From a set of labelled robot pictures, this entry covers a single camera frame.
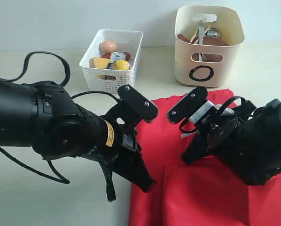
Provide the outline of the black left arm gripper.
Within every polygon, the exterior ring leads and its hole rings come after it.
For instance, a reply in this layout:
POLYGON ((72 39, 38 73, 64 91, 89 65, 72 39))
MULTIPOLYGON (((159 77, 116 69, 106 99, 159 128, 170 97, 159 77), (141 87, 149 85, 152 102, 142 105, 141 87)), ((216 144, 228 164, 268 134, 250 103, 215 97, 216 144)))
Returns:
POLYGON ((104 174, 117 173, 148 193, 155 186, 136 141, 135 125, 119 124, 118 116, 93 114, 93 156, 104 174))

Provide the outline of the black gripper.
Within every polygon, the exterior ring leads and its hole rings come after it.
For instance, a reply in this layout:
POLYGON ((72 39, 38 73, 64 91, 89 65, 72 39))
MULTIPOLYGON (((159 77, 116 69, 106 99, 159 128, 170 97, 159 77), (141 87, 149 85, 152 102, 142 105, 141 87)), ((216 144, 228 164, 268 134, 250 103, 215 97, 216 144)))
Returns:
POLYGON ((207 157, 210 153, 223 144, 238 126, 239 117, 224 115, 218 119, 208 117, 204 123, 197 127, 199 135, 195 135, 188 145, 182 160, 190 165, 194 161, 207 157))

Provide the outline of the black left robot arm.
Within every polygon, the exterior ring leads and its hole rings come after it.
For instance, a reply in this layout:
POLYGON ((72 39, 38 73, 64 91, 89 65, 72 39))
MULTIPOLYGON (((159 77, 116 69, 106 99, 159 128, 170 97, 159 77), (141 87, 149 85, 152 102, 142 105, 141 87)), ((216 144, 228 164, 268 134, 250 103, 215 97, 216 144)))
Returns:
POLYGON ((31 147, 47 162, 64 157, 96 161, 109 200, 115 198, 113 173, 144 192, 155 185, 136 140, 136 126, 157 115, 157 106, 130 85, 119 87, 116 105, 98 116, 52 81, 15 84, 0 78, 0 150, 31 147))

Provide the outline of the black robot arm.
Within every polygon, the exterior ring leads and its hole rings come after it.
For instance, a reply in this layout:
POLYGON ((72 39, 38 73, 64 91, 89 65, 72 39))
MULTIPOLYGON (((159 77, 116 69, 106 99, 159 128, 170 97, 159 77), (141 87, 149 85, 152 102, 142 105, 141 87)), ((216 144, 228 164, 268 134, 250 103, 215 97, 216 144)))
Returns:
POLYGON ((215 155, 245 184, 264 185, 281 173, 281 101, 208 120, 204 155, 215 155))

